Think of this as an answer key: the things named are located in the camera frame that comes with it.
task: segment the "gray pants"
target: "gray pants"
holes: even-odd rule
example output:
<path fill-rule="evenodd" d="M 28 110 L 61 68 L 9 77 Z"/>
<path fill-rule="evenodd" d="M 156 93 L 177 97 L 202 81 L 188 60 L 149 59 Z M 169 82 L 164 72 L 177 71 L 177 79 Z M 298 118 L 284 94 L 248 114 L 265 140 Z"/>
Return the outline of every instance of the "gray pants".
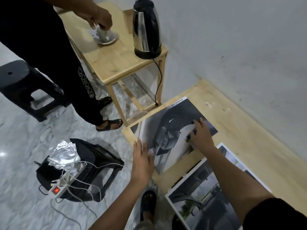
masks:
<path fill-rule="evenodd" d="M 133 230 L 154 230 L 154 225 L 150 220 L 140 222 Z"/>

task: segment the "kettle base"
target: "kettle base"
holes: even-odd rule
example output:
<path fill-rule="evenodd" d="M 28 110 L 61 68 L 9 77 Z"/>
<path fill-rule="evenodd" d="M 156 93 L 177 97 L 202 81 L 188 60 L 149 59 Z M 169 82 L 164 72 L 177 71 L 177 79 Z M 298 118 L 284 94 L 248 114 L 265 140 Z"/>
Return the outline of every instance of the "kettle base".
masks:
<path fill-rule="evenodd" d="M 134 53 L 136 54 L 137 57 L 144 59 L 144 60 L 150 60 L 150 59 L 155 59 L 157 58 L 162 52 L 161 46 L 158 48 L 158 50 L 153 53 L 150 51 L 139 51 L 136 48 L 134 49 Z"/>

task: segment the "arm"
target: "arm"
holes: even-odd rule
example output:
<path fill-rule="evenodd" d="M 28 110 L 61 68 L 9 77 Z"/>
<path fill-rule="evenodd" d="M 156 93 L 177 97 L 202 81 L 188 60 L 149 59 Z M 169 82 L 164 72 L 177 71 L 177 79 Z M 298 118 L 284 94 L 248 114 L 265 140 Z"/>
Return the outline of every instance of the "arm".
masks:
<path fill-rule="evenodd" d="M 152 155 L 148 155 L 147 144 L 141 140 L 133 146 L 133 165 L 130 182 L 111 206 L 99 217 L 89 230 L 123 230 L 131 211 L 154 172 Z"/>
<path fill-rule="evenodd" d="M 109 11 L 97 6 L 92 0 L 43 0 L 52 4 L 53 6 L 60 7 L 65 10 L 75 12 L 79 17 L 87 20 L 93 28 L 96 24 L 104 26 L 104 30 L 109 30 L 112 23 L 112 16 Z"/>
<path fill-rule="evenodd" d="M 233 165 L 214 146 L 209 129 L 200 119 L 194 121 L 197 132 L 191 133 L 191 140 L 207 158 L 225 196 L 230 201 L 241 223 L 246 214 L 260 202 L 274 197 L 257 180 Z"/>

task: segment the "electric kettle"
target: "electric kettle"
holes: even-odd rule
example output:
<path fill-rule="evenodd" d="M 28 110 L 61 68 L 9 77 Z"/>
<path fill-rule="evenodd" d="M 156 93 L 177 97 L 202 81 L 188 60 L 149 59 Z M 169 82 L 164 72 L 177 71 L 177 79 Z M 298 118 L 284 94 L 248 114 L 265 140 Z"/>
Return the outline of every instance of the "electric kettle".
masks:
<path fill-rule="evenodd" d="M 133 5 L 134 53 L 141 59 L 154 59 L 161 54 L 161 32 L 156 8 L 150 0 L 137 0 Z"/>

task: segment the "printed photo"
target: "printed photo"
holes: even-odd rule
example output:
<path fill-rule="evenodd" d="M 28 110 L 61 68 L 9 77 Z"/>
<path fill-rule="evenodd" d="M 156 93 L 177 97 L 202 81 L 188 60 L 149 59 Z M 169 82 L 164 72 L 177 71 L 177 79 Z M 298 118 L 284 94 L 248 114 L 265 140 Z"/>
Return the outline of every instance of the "printed photo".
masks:
<path fill-rule="evenodd" d="M 189 143 L 190 132 L 195 129 L 193 120 L 200 118 L 205 121 L 212 136 L 218 132 L 184 97 L 134 125 L 131 130 L 142 142 L 147 142 L 148 153 L 154 154 L 155 169 L 161 174 L 193 151 Z"/>
<path fill-rule="evenodd" d="M 270 191 L 223 143 L 217 148 L 229 161 Z M 235 211 L 205 158 L 166 194 L 166 198 L 188 230 L 241 228 Z"/>

